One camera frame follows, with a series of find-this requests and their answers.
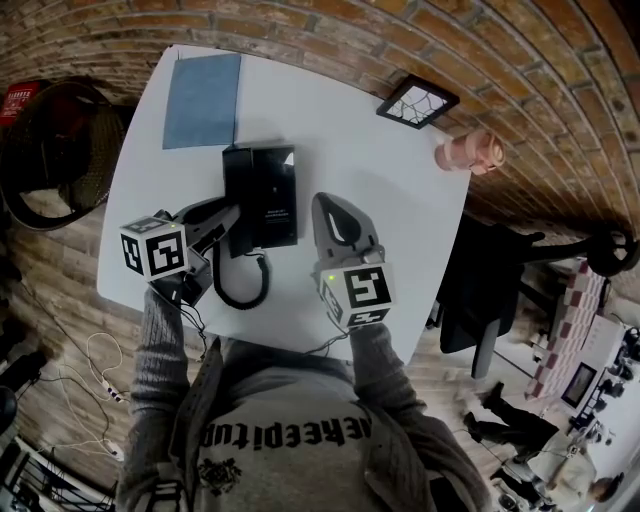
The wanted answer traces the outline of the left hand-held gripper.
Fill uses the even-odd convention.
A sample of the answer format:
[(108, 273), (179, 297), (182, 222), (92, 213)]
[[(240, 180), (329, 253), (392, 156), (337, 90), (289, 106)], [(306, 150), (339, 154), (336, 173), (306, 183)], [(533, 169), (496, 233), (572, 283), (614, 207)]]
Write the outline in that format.
[(125, 265), (174, 305), (195, 306), (213, 284), (205, 253), (240, 218), (225, 197), (191, 204), (171, 215), (161, 210), (120, 227)]

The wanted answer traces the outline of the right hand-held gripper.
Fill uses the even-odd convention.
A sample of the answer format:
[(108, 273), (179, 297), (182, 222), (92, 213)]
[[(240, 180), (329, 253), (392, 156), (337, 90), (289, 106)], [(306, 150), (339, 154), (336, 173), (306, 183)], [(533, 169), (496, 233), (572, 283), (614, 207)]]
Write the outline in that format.
[(329, 318), (343, 331), (383, 322), (394, 306), (393, 276), (372, 219), (324, 192), (314, 196), (311, 213), (313, 277)]

